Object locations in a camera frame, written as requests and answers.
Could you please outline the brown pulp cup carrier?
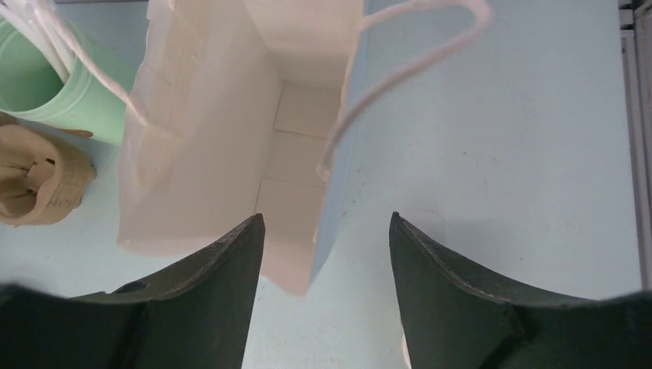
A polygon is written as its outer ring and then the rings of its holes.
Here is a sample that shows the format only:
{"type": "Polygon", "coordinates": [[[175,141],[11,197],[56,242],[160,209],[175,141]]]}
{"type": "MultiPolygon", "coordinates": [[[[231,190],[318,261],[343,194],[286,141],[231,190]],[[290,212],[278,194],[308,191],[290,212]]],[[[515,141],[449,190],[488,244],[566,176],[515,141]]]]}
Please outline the brown pulp cup carrier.
{"type": "Polygon", "coordinates": [[[78,208],[95,178],[83,151],[1,113],[1,223],[58,223],[78,208]]]}

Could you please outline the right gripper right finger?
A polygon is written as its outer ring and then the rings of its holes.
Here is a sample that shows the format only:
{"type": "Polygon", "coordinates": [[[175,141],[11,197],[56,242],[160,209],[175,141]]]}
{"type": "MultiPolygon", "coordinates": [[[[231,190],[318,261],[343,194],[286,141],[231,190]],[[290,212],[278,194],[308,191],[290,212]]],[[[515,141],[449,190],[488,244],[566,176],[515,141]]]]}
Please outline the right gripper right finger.
{"type": "Polygon", "coordinates": [[[649,368],[651,294],[588,300],[524,284],[398,213],[389,249],[414,368],[649,368]]]}

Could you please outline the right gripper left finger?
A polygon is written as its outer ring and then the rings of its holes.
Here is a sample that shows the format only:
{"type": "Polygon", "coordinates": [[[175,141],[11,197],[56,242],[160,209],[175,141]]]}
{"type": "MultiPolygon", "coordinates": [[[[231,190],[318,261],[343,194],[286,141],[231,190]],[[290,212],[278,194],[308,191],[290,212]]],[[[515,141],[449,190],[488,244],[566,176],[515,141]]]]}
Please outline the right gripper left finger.
{"type": "Polygon", "coordinates": [[[240,368],[265,226],[216,242],[112,293],[62,298],[1,287],[3,368],[240,368]]]}

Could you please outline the light blue paper bag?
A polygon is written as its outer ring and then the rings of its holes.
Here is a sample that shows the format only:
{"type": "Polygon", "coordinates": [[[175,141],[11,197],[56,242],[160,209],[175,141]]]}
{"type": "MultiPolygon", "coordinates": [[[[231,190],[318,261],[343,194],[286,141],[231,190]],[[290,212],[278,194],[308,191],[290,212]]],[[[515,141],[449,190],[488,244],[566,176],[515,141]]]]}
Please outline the light blue paper bag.
{"type": "Polygon", "coordinates": [[[485,1],[462,1],[473,25],[394,70],[358,100],[307,98],[316,121],[280,128],[284,92],[242,1],[153,2],[125,119],[119,165],[118,244],[149,256],[196,251],[242,218],[268,224],[262,274],[303,295],[329,250],[324,220],[334,160],[354,123],[382,96],[468,47],[492,23],[485,1]]]}

